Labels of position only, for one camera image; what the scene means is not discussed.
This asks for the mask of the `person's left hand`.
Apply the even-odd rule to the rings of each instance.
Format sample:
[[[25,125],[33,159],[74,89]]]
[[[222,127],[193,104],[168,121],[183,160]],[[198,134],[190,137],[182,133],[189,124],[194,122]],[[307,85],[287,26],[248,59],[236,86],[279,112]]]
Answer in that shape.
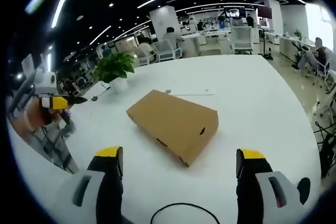
[[[48,125],[59,118],[60,110],[45,108],[39,99],[34,99],[23,114],[23,120],[30,132]]]

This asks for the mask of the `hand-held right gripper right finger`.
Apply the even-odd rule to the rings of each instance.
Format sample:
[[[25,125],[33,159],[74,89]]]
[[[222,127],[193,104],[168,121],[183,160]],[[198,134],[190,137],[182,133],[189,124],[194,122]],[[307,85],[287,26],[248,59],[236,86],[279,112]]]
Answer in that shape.
[[[272,170],[265,156],[240,148],[236,152],[237,223],[299,223],[310,195],[308,177],[295,185]]]

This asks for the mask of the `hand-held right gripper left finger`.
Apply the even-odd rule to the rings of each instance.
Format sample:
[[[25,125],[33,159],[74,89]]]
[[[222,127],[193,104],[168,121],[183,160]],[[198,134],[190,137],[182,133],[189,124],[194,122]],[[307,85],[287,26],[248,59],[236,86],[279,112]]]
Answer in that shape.
[[[97,151],[88,165],[64,181],[52,208],[56,223],[123,223],[123,148]]]

